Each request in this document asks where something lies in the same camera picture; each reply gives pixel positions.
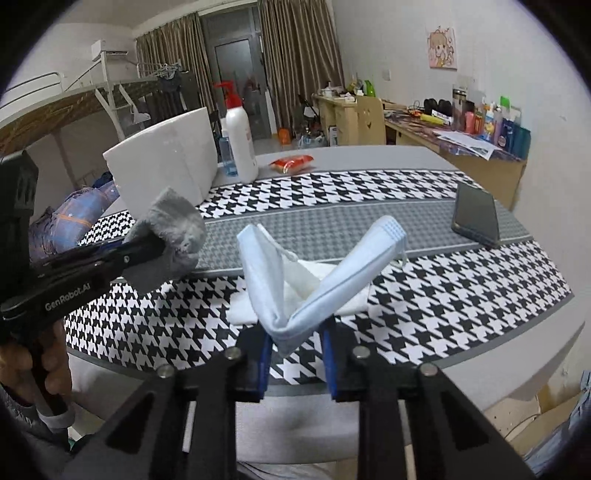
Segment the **left hand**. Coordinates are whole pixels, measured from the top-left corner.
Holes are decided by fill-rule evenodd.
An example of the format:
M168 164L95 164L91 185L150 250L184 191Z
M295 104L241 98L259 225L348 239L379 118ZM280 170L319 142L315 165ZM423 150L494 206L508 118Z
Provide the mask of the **left hand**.
M33 359L27 348L1 332L1 402L15 418L36 416L34 390L37 385L31 378L36 364L40 364L46 374L45 390L59 395L65 402L71 399L72 376L63 321L58 320L45 330L38 342L42 352L39 361Z

